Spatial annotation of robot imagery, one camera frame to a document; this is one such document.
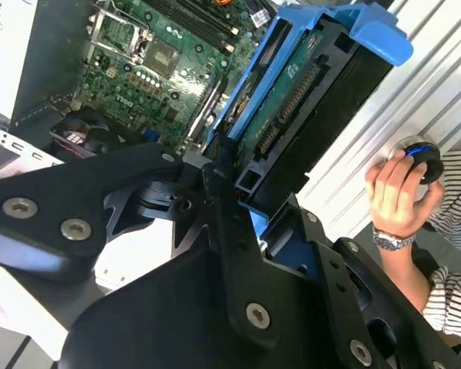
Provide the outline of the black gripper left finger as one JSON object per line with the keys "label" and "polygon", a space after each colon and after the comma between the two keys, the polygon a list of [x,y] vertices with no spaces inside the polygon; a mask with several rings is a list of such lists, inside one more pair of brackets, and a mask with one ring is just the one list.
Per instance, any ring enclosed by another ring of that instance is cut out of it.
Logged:
{"label": "black gripper left finger", "polygon": [[251,341],[273,341],[264,261],[231,162],[229,141],[186,160],[144,144],[0,179],[0,265],[57,283],[83,281],[107,242],[165,218],[174,223],[170,261],[211,253],[231,327]]}

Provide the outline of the bare person hand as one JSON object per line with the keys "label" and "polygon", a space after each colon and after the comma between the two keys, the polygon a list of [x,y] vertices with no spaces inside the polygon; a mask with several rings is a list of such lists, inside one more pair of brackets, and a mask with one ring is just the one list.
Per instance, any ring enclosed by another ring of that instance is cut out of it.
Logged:
{"label": "bare person hand", "polygon": [[443,185],[435,181],[421,197],[418,187],[427,171],[427,164],[417,166],[404,151],[373,166],[366,174],[366,193],[375,229],[396,238],[415,234],[441,203]]}

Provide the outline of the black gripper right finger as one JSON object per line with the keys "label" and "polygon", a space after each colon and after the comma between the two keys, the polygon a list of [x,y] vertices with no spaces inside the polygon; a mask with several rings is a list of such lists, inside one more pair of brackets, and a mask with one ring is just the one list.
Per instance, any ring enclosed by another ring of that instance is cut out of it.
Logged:
{"label": "black gripper right finger", "polygon": [[316,215],[287,200],[299,233],[291,248],[318,294],[313,323],[288,368],[461,368],[461,359],[353,240],[330,242]]}

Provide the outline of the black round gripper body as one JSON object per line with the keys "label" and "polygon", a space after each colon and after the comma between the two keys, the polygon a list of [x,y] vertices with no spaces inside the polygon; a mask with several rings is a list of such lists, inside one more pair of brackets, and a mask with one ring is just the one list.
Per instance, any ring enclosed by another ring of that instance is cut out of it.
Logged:
{"label": "black round gripper body", "polygon": [[183,254],[87,309],[62,349],[61,368],[360,368],[407,366],[398,334],[379,317],[372,289],[349,273],[360,303],[330,307],[315,244],[290,244],[264,265],[276,338],[259,345],[224,313],[224,287],[209,252]]}

